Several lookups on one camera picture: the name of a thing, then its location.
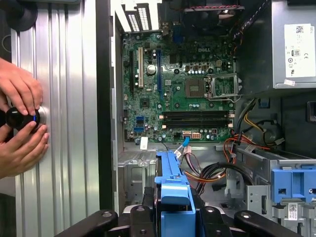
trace finger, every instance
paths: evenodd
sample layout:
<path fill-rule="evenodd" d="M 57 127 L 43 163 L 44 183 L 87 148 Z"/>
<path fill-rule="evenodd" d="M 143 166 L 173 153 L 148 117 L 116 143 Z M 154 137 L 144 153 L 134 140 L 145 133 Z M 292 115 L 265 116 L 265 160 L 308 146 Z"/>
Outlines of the finger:
<path fill-rule="evenodd" d="M 5 141 L 11 130 L 12 128 L 6 124 L 0 127 L 0 143 Z"/>
<path fill-rule="evenodd" d="M 14 85 L 9 80 L 6 80 L 4 83 L 5 86 L 1 86 L 2 92 L 10 98 L 14 106 L 19 110 L 21 114 L 27 115 L 28 111 L 26 110 L 26 107 L 23 104 L 23 100 L 19 92 L 15 89 Z"/>
<path fill-rule="evenodd" d="M 46 133 L 46 135 L 47 136 L 43 136 L 40 143 L 21 160 L 22 166 L 29 165 L 30 163 L 34 162 L 42 154 L 42 152 L 45 149 L 45 146 L 47 145 L 48 133 Z"/>
<path fill-rule="evenodd" d="M 47 152 L 47 150 L 48 150 L 48 145 L 46 144 L 46 145 L 44 146 L 44 149 L 43 149 L 42 152 L 40 153 L 40 155 L 39 155 L 36 159 L 34 159 L 33 161 L 29 162 L 29 163 L 25 166 L 24 171 L 27 171 L 27 170 L 31 169 L 34 165 L 36 165 L 36 164 L 43 158 L 43 156 L 45 155 L 45 153 Z"/>
<path fill-rule="evenodd" d="M 7 112 L 10 109 L 6 95 L 0 91 L 0 110 Z"/>
<path fill-rule="evenodd" d="M 16 78 L 11 80 L 12 84 L 19 92 L 22 97 L 23 103 L 26 106 L 27 110 L 29 111 L 30 115 L 35 115 L 35 108 L 34 108 L 34 99 L 32 93 L 28 86 L 24 83 L 21 79 L 20 75 L 16 75 Z"/>
<path fill-rule="evenodd" d="M 46 130 L 47 130 L 47 127 L 45 125 L 41 126 L 36 131 L 36 133 L 31 137 L 31 139 L 19 149 L 17 154 L 21 156 L 25 156 L 26 154 L 34 150 L 42 141 L 45 141 L 44 142 L 44 145 L 45 145 L 48 140 L 48 133 L 45 134 Z"/>
<path fill-rule="evenodd" d="M 27 77 L 24 82 L 30 89 L 32 97 L 34 99 L 34 106 L 38 110 L 43 98 L 43 89 L 40 83 L 33 77 Z"/>
<path fill-rule="evenodd" d="M 21 147 L 22 144 L 28 139 L 35 126 L 36 122 L 34 121 L 28 123 L 10 141 L 7 142 L 6 147 L 12 152 L 19 149 L 19 147 Z"/>

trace screw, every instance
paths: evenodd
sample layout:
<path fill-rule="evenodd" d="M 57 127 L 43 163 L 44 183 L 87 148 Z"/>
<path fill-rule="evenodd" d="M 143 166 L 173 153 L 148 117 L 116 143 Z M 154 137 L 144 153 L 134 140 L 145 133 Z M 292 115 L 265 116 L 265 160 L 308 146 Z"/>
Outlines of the screw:
<path fill-rule="evenodd" d="M 142 207 L 138 207 L 138 208 L 136 209 L 136 211 L 145 211 L 145 209 L 142 208 Z"/>
<path fill-rule="evenodd" d="M 246 213 L 246 212 L 242 212 L 241 213 L 241 216 L 243 217 L 243 218 L 246 218 L 246 219 L 249 219 L 251 216 L 250 216 L 250 214 L 248 214 L 248 213 Z"/>
<path fill-rule="evenodd" d="M 213 209 L 212 207 L 207 207 L 206 210 L 207 210 L 208 212 L 211 212 L 211 213 L 214 211 L 214 209 Z"/>
<path fill-rule="evenodd" d="M 110 216 L 112 216 L 112 214 L 111 214 L 110 212 L 106 211 L 106 212 L 104 212 L 104 213 L 102 214 L 102 216 L 103 216 L 103 217 L 110 217 Z"/>

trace ribbed metal panel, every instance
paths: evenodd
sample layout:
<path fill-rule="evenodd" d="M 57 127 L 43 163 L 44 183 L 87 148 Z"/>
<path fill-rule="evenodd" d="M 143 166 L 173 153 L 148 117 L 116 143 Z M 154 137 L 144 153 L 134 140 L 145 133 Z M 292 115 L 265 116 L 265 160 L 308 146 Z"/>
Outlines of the ribbed metal panel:
<path fill-rule="evenodd" d="M 50 147 L 16 177 L 17 237 L 50 237 L 99 209 L 95 1 L 39 4 L 36 25 L 12 31 L 12 61 L 44 90 Z"/>

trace blue sata port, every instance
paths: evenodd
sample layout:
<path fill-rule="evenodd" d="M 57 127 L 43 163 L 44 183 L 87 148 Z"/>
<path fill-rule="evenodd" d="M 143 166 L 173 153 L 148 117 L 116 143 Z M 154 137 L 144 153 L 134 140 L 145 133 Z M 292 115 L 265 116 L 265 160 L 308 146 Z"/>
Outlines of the blue sata port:
<path fill-rule="evenodd" d="M 144 121 L 144 120 L 145 120 L 144 116 L 137 116 L 136 117 L 136 121 Z"/>
<path fill-rule="evenodd" d="M 134 132 L 143 132 L 144 127 L 134 127 Z"/>

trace blue expansion slot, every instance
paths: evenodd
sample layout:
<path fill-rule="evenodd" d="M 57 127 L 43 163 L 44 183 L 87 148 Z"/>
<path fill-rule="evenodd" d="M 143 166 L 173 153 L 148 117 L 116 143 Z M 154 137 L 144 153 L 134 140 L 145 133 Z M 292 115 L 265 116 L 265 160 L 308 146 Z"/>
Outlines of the blue expansion slot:
<path fill-rule="evenodd" d="M 163 99 L 162 96 L 162 82 L 161 82 L 161 50 L 157 50 L 157 86 L 158 92 L 160 94 L 160 98 Z"/>

